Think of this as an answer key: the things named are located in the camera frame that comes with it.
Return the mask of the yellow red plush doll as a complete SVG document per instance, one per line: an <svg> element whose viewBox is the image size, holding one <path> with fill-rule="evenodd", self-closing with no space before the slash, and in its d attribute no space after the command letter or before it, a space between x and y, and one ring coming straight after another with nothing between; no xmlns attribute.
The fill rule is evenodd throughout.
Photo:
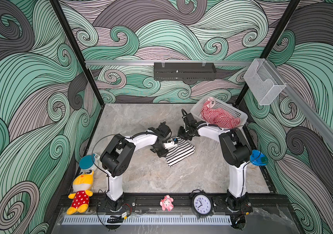
<svg viewBox="0 0 333 234"><path fill-rule="evenodd" d="M68 195L72 203L66 212L67 215L84 213L88 210L90 198L93 196L93 192L91 191L93 182L94 171L92 170L81 173L74 179L72 184L73 192Z"/></svg>

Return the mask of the pink plush toy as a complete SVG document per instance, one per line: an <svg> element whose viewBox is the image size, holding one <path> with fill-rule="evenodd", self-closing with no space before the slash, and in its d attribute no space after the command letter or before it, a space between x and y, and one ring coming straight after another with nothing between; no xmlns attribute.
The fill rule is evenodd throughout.
<svg viewBox="0 0 333 234"><path fill-rule="evenodd" d="M170 195L164 196L162 200L160 200L160 206L163 211L172 211L174 208L173 205L174 199Z"/></svg>

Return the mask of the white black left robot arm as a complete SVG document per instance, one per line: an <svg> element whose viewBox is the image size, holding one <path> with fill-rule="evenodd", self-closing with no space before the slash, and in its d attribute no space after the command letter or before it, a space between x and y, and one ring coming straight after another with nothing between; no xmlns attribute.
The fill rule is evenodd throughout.
<svg viewBox="0 0 333 234"><path fill-rule="evenodd" d="M128 169L133 154L150 146L153 153L165 158L180 141L176 136L172 136L165 122L158 128L151 127L133 136L112 134L111 137L112 140L100 155L100 162L108 176L107 205L111 210L117 211L123 205L122 174Z"/></svg>

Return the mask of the black vertical frame post left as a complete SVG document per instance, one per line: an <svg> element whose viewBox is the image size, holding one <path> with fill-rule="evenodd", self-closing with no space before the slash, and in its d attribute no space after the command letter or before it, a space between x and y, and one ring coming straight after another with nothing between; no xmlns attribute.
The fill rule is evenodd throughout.
<svg viewBox="0 0 333 234"><path fill-rule="evenodd" d="M50 4L59 20L59 23L65 33L65 35L67 36L67 39L70 43L70 45L72 46L72 50L78 60L79 65L81 66L83 73L85 74L88 83L90 84L95 97L97 98L99 105L101 106L101 108L103 109L105 107L104 101L101 97L101 94L99 92L99 89L95 83L95 80L92 76L91 71L86 67L85 65L85 60L83 57L83 54L78 46L77 41L75 40L75 37L73 35L72 29L70 28L70 25L67 21L67 18L63 12L63 9L60 5L60 2L58 0L50 0Z"/></svg>

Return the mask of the black wall shelf tray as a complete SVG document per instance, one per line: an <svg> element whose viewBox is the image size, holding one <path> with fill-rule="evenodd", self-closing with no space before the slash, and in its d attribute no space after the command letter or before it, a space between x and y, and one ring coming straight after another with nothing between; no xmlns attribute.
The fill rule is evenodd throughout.
<svg viewBox="0 0 333 234"><path fill-rule="evenodd" d="M157 81L213 81L217 75L211 62L156 62L153 68Z"/></svg>

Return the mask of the teal round lid object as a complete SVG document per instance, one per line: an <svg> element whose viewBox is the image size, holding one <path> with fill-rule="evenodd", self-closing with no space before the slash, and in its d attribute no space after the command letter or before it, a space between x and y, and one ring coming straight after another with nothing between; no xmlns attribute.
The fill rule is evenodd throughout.
<svg viewBox="0 0 333 234"><path fill-rule="evenodd" d="M98 169L98 156L96 154L84 156L79 162L80 170L87 174L89 171L96 171Z"/></svg>

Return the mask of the red white striped tank top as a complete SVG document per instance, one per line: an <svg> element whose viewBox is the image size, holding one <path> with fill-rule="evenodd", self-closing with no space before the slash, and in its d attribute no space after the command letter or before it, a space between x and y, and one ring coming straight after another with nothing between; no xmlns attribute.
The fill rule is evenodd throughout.
<svg viewBox="0 0 333 234"><path fill-rule="evenodd" d="M213 97L208 98L201 110L203 119L210 124L217 125L221 129L232 129L237 127L241 121L240 118L234 117L223 108L214 109L216 104L217 102Z"/></svg>

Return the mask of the black vertical frame post right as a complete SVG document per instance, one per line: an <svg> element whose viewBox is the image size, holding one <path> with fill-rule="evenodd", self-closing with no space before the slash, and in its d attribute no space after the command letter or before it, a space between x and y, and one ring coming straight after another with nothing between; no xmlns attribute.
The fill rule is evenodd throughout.
<svg viewBox="0 0 333 234"><path fill-rule="evenodd" d="M279 40L280 36L282 35L282 32L286 28L288 22L290 21L292 15L295 12L299 3L300 3L300 0L291 0L290 1L283 16L281 17L278 24L276 25L275 31L271 35L270 40L268 41L265 49L261 53L261 56L260 56L261 59L266 59L270 55L270 52L272 51L276 42ZM240 94L238 95L237 99L234 102L234 107L239 107L239 105L243 101L248 90L249 90L249 87L247 84L245 84L243 86Z"/></svg>

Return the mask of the black analog alarm clock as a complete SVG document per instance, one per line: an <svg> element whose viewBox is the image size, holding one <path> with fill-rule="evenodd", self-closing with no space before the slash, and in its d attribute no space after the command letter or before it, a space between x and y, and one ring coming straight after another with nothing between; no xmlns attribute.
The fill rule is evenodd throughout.
<svg viewBox="0 0 333 234"><path fill-rule="evenodd" d="M204 190L193 190L189 198L192 212L197 218L213 215L213 201Z"/></svg>

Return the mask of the white plastic laundry basket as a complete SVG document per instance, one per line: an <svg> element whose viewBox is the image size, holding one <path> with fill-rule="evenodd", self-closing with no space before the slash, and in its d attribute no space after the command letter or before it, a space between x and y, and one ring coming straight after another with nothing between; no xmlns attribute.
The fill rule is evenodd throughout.
<svg viewBox="0 0 333 234"><path fill-rule="evenodd" d="M243 127L247 114L217 98L205 96L190 110L196 120L217 125L221 129Z"/></svg>

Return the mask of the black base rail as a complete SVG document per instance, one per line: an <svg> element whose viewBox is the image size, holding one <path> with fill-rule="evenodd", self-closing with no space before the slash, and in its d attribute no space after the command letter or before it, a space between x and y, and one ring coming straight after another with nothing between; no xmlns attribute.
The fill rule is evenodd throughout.
<svg viewBox="0 0 333 234"><path fill-rule="evenodd" d="M178 208L188 209L193 207L193 199L198 191L190 193L171 193L170 197L174 199L173 210ZM276 194L252 194L247 193L244 199L235 202L228 193L207 193L206 196L212 203L212 210L215 213L247 213L254 208L279 208L289 207L291 203L286 196ZM151 210L160 211L160 201L164 198L161 193L124 193L118 202L110 202L104 193L95 193L89 199L89 211L99 211L100 213L115 214L117 210L130 211L132 214L144 214Z"/></svg>

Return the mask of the clear plastic wall bin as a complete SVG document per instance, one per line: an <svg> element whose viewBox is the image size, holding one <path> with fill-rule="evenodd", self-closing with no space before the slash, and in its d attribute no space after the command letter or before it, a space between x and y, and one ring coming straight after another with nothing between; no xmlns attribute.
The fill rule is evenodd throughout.
<svg viewBox="0 0 333 234"><path fill-rule="evenodd" d="M270 105L286 88L276 66L264 58L256 58L243 76L260 106Z"/></svg>

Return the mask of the black vertical frame post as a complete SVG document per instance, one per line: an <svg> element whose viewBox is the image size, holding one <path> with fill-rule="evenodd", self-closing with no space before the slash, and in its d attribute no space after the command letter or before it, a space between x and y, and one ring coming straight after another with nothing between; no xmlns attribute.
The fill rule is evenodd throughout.
<svg viewBox="0 0 333 234"><path fill-rule="evenodd" d="M275 31L271 35L270 40L268 41L265 49L261 53L261 56L260 56L261 59L266 59L270 55L270 52L272 51L276 42L279 40L280 36L282 35L282 32L286 28L288 22L290 21L292 15L295 12L299 3L300 3L300 0L291 0L290 1L283 16L281 17L278 24L276 25ZM234 102L234 107L239 107L239 105L243 101L248 90L249 90L249 87L247 84L245 84L243 86L240 94L238 95L237 99Z"/></svg>
<svg viewBox="0 0 333 234"><path fill-rule="evenodd" d="M67 18L63 12L63 9L60 5L60 2L58 0L50 0L50 4L59 20L59 23L65 33L65 35L67 36L67 39L70 43L70 45L72 46L72 50L78 60L79 65L81 66L83 73L85 74L88 83L90 84L95 97L97 98L99 105L101 106L101 108L103 109L105 107L104 101L101 97L101 94L99 92L99 89L95 83L95 80L92 76L91 71L86 67L85 65L85 60L83 57L83 54L78 46L77 41L75 40L75 37L73 35L72 29L70 28L70 25L67 21Z"/></svg>

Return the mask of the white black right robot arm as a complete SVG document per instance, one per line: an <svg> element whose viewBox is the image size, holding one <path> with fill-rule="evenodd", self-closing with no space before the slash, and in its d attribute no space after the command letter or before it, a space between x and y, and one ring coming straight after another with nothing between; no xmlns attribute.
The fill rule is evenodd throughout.
<svg viewBox="0 0 333 234"><path fill-rule="evenodd" d="M226 202L231 210L244 208L248 202L246 171L252 150L243 131L238 127L223 129L215 124L197 121L185 109L182 109L182 119L184 126L178 130L180 138L192 140L194 137L207 137L220 144L223 158L229 164Z"/></svg>

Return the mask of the black white striped tank top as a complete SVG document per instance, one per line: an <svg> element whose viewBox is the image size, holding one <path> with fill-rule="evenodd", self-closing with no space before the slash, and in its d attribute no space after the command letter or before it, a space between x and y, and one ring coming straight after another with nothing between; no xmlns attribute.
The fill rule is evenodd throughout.
<svg viewBox="0 0 333 234"><path fill-rule="evenodd" d="M182 160L195 153L195 146L192 145L188 140L184 140L179 137L176 137L173 140L176 146L168 149L168 153L165 156L165 161L169 167L177 165Z"/></svg>

